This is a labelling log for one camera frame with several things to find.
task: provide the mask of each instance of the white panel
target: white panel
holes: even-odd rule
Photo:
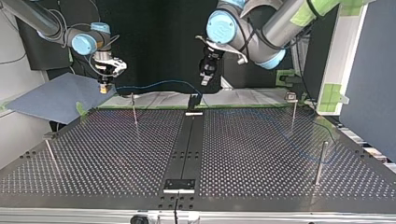
[[[19,59],[24,54],[24,47],[19,34],[0,13],[0,63]],[[6,99],[30,91],[44,83],[46,73],[31,71],[27,58],[16,63],[0,65],[0,104]]]
[[[367,5],[363,7],[359,16],[338,17],[332,37],[332,46],[323,76],[320,89],[318,105],[320,105],[321,95],[324,85],[341,84],[341,94],[347,91],[352,65],[355,60],[356,50],[361,38],[361,29],[366,16]],[[342,104],[338,104],[336,111],[318,112],[320,115],[338,116],[341,113]]]
[[[47,120],[19,113],[11,113],[0,119],[0,169],[17,159],[42,141],[50,132]]]
[[[9,14],[8,17],[15,22],[14,17]],[[19,34],[0,13],[0,63],[19,59],[24,52]],[[15,63],[0,64],[0,105],[44,84],[46,75],[31,71],[27,57]],[[0,168],[38,145],[43,134],[49,131],[46,120],[9,110],[0,111]]]

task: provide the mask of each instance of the white wall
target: white wall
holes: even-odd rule
[[[14,17],[8,17],[15,23]],[[0,31],[0,63],[19,59],[24,54],[21,38],[2,13]],[[46,76],[45,72],[31,71],[26,57],[0,64],[0,105],[42,85]],[[0,109],[0,169],[38,145],[49,131],[46,120]]]

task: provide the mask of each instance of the blue cloth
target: blue cloth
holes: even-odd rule
[[[99,92],[95,79],[64,74],[44,85],[29,91],[12,101],[7,108],[22,114],[69,124],[79,117],[76,105],[81,103],[84,110],[95,108],[112,97]]]

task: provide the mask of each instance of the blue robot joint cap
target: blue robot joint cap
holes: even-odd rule
[[[207,36],[219,44],[228,44],[233,41],[237,31],[235,19],[225,11],[213,12],[206,26]]]

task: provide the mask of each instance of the perforated metal table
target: perforated metal table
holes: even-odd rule
[[[299,108],[98,110],[0,171],[0,207],[396,213],[396,176]],[[328,142],[319,184],[314,180]],[[193,194],[165,194],[169,179]]]

